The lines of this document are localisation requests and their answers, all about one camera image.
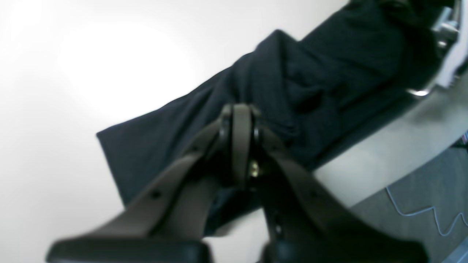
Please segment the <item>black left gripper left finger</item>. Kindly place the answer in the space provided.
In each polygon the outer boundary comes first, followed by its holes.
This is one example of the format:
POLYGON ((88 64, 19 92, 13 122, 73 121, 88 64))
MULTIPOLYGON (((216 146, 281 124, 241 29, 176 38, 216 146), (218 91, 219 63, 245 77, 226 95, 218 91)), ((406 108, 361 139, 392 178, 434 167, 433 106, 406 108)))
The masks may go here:
POLYGON ((203 236, 219 190, 231 184, 234 105, 223 107, 186 150, 118 216, 56 241, 47 263, 212 263, 203 236))

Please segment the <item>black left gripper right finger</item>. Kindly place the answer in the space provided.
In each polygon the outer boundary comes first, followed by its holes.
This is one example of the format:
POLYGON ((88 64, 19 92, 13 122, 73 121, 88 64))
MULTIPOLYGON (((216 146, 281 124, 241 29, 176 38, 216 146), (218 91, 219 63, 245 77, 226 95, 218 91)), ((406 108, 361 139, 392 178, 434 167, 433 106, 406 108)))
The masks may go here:
POLYGON ((269 242, 261 263, 426 263, 423 245, 385 235, 339 203, 288 153, 253 106, 232 116, 234 185, 254 191, 269 242))

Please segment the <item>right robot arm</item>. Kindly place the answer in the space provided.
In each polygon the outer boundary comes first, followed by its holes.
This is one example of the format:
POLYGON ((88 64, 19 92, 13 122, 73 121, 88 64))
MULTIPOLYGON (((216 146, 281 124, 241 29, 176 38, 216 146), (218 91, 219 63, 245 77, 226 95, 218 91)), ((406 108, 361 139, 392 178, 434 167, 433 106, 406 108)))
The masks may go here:
POLYGON ((438 88, 450 89, 455 84, 456 71, 463 64, 467 47, 467 1, 437 6, 432 14, 426 15, 423 25, 428 29, 440 66, 422 88, 407 89, 415 97, 426 97, 438 88))

